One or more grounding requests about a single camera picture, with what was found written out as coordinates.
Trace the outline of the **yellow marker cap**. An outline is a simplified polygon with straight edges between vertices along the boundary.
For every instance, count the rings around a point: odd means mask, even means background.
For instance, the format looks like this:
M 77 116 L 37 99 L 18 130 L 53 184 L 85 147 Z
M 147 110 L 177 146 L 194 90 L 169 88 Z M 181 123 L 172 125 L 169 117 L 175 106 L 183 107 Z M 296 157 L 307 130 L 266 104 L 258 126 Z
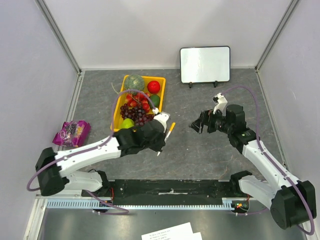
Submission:
M 174 127 L 175 127 L 175 125 L 176 125 L 176 123 L 175 123 L 175 122 L 173 122 L 173 123 L 171 124 L 170 129 L 169 129 L 169 132 L 172 132 L 172 131 L 173 131 L 173 129 L 174 129 Z

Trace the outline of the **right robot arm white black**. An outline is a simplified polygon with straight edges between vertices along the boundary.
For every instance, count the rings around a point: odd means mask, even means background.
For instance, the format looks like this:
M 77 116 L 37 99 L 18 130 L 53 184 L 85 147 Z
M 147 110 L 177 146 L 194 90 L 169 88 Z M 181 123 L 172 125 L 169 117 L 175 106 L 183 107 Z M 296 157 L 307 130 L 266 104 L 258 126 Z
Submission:
M 204 110 L 190 128 L 202 133 L 225 133 L 230 144 L 247 158 L 265 178 L 258 180 L 248 171 L 235 173 L 229 191 L 235 197 L 248 194 L 270 210 L 273 220 L 282 229 L 310 222 L 309 235 L 315 232 L 317 216 L 316 191 L 313 184 L 301 181 L 283 167 L 267 150 L 257 134 L 247 127 L 243 107 L 237 104 L 221 110 Z

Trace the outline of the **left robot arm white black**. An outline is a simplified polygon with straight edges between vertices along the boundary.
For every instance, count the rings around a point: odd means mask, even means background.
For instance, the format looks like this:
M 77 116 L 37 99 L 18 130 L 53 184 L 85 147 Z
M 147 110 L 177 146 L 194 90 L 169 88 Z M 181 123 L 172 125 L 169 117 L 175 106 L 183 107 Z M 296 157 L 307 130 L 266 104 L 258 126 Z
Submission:
M 106 196 L 110 185 L 103 171 L 82 172 L 95 163 L 135 155 L 142 150 L 161 151 L 165 146 L 169 114 L 160 112 L 143 126 L 120 129 L 111 137 L 72 150 L 44 149 L 35 166 L 42 196 L 63 190 L 90 191 Z

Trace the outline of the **white whiteboard marker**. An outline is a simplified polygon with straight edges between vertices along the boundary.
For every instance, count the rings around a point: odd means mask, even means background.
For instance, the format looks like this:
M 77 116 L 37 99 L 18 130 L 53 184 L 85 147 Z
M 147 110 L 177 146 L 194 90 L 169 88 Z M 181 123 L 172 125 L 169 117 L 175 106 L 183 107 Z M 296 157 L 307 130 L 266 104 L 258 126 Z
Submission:
M 171 134 L 171 132 L 168 131 L 167 134 L 166 134 L 166 136 L 165 136 L 165 138 L 164 138 L 164 142 L 165 142 L 165 143 L 167 142 L 170 134 Z

